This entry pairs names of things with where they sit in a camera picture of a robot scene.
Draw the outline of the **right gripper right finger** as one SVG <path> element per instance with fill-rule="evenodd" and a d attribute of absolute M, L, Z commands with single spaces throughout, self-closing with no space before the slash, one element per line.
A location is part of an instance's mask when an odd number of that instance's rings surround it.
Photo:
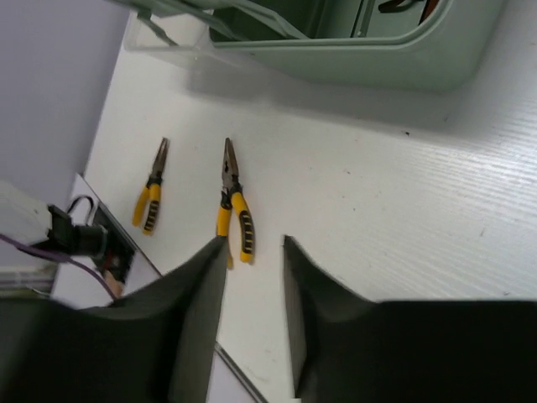
<path fill-rule="evenodd" d="M 289 356 L 304 402 L 533 402 L 534 301 L 370 301 L 283 241 Z"/>

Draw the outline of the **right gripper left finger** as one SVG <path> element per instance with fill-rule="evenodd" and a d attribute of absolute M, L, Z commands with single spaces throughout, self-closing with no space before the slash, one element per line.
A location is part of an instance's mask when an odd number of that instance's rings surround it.
<path fill-rule="evenodd" d="M 107 306 L 2 299 L 2 401 L 205 401 L 226 275 L 216 237 Z"/>

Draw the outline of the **yellow-handled pliers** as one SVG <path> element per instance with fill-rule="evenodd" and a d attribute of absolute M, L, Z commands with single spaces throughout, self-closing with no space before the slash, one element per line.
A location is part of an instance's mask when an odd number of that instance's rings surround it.
<path fill-rule="evenodd" d="M 245 264 L 254 262 L 255 229 L 253 216 L 243 195 L 235 149 L 230 138 L 225 139 L 222 161 L 222 190 L 216 220 L 216 235 L 229 237 L 232 214 L 240 229 L 239 259 Z"/>
<path fill-rule="evenodd" d="M 161 204 L 163 174 L 169 151 L 169 139 L 162 138 L 155 155 L 152 169 L 142 188 L 133 210 L 132 225 L 142 229 L 145 235 L 152 235 L 156 228 Z"/>

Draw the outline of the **green cantilever toolbox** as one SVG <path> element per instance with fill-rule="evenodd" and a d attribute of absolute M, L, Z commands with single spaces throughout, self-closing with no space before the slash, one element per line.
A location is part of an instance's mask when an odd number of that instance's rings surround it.
<path fill-rule="evenodd" d="M 161 60 L 263 65 L 314 83 L 454 89 L 477 69 L 501 1 L 126 1 L 125 46 Z"/>

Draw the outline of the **bent brown hex key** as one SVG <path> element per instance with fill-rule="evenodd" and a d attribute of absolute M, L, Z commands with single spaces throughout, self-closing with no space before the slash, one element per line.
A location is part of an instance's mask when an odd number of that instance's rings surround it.
<path fill-rule="evenodd" d="M 378 5 L 380 13 L 402 13 L 414 6 L 420 0 L 389 0 Z"/>

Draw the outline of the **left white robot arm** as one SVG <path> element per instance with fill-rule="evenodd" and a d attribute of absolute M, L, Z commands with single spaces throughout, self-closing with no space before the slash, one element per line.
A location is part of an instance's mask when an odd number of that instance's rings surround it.
<path fill-rule="evenodd" d="M 1 240 L 35 257 L 63 261 L 71 256 L 102 256 L 108 231 L 101 225 L 75 224 L 57 206 L 2 181 Z"/>

